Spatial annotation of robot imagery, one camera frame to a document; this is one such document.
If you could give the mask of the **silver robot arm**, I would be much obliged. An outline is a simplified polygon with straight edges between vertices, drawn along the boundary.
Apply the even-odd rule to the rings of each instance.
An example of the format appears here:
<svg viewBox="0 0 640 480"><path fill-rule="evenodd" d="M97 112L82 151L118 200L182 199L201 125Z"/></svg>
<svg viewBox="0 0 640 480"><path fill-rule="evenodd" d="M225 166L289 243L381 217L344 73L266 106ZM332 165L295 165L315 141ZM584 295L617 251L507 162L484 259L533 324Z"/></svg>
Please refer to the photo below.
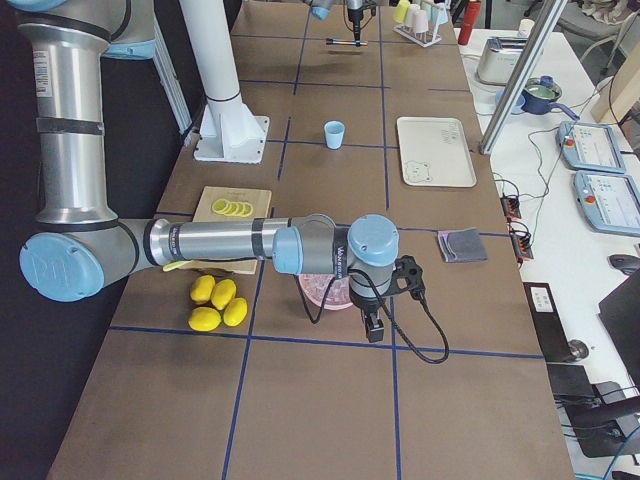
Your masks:
<svg viewBox="0 0 640 480"><path fill-rule="evenodd" d="M243 93L262 114L283 121L289 101L302 95L316 123L338 114L353 142L376 144L382 127L373 113L381 104L376 84L380 61L373 48L328 53L316 34L318 21L300 8L265 10L273 38L242 40L243 69L257 64L265 74L247 80ZM187 161L177 124L151 61L105 59L101 63L106 121L109 205L126 218L163 213L184 218L205 185L262 187L275 166ZM1 343L24 349L63 348L100 340L122 292L115 284L80 302L57 303L39 295L18 265L22 243L35 232L42 197L38 187L40 141L31 48L16 26L14 11L1 9Z"/></svg>
<svg viewBox="0 0 640 480"><path fill-rule="evenodd" d="M334 5L333 0L309 0L305 1L305 4L309 7L311 15L318 20L325 20ZM353 40L348 41L348 44L355 46L362 46L361 39L362 21L364 19L364 12L367 9L364 1L361 0L347 0L343 2L343 18L348 31L353 35Z"/></svg>

